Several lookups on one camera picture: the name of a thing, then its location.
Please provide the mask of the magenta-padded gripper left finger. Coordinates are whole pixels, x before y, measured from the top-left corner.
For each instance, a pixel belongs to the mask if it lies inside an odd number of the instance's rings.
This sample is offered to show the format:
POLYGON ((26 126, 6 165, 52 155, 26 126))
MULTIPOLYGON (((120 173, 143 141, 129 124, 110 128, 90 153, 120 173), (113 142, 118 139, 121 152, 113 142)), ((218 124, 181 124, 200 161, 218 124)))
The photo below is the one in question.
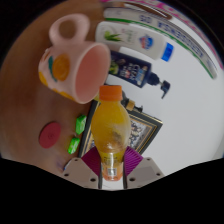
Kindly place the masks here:
POLYGON ((100 188, 100 156, 95 147, 81 158, 72 158, 65 166, 62 177, 84 188, 100 188))

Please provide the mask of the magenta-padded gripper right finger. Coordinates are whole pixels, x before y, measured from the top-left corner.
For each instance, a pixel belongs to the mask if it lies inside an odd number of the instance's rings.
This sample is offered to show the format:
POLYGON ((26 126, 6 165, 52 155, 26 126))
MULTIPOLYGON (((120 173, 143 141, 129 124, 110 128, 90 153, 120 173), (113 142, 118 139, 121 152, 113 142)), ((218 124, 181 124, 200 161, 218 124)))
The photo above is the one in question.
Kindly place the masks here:
POLYGON ((162 178, 164 174, 150 157, 143 158, 128 147, 123 160, 123 187, 135 189, 162 178))

